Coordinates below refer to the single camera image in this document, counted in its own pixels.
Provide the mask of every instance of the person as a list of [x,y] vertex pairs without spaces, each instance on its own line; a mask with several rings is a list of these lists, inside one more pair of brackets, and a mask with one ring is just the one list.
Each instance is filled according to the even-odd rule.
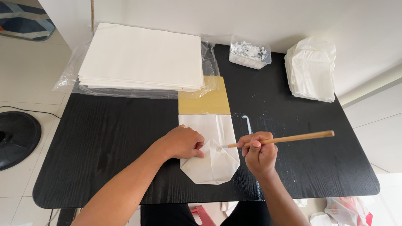
[[[246,165],[256,177],[266,201],[240,201],[221,225],[309,226],[276,170],[278,148],[261,145],[272,139],[270,132],[256,132],[239,139]],[[204,158],[199,149],[204,137],[180,125],[153,143],[137,160],[107,182],[85,205],[72,226],[124,226],[141,202],[148,186],[162,164],[170,158]],[[141,225],[197,226],[187,204],[157,204],[141,207]]]

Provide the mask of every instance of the forearm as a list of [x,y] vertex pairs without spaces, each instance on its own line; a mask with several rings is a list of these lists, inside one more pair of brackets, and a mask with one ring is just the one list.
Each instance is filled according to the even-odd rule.
[[258,183],[264,192],[269,213],[276,226],[310,226],[275,170],[268,177],[258,179]]
[[164,162],[147,150],[94,195],[72,226],[124,226]]

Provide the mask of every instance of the red stool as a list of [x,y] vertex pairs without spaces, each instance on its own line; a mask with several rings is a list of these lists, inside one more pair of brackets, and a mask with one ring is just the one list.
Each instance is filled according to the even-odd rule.
[[202,224],[200,226],[216,226],[213,222],[212,218],[207,214],[205,208],[201,205],[197,206],[196,209],[193,209],[191,213],[197,213],[200,216]]

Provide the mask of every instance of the hand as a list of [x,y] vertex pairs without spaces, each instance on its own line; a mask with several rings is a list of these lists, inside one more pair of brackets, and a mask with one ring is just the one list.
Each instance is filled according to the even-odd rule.
[[[243,156],[246,157],[246,165],[257,180],[269,178],[275,171],[275,161],[278,147],[275,144],[261,145],[260,140],[273,139],[270,132],[256,132],[242,136],[237,142],[237,147],[242,148]],[[250,142],[249,148],[243,145]]]
[[157,152],[164,160],[170,158],[204,158],[205,155],[199,149],[204,145],[204,137],[197,131],[185,125],[170,130],[166,135],[153,143],[149,150]]

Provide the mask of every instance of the clear plastic bag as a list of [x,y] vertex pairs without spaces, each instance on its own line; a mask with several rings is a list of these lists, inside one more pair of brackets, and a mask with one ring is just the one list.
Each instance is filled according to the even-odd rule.
[[359,197],[327,198],[324,212],[333,217],[338,223],[350,226],[368,226],[366,217],[370,215]]
[[[84,61],[91,41],[84,42],[77,46],[71,54],[67,66],[64,68],[59,81],[52,91],[80,93],[97,96],[112,97],[136,97],[151,99],[178,99],[178,91],[158,89],[118,89],[118,88],[88,88],[80,85],[78,72]],[[196,92],[180,92],[181,98],[199,98],[205,93],[219,89],[219,68],[213,51],[214,43],[201,41],[201,59],[204,74],[205,87]]]

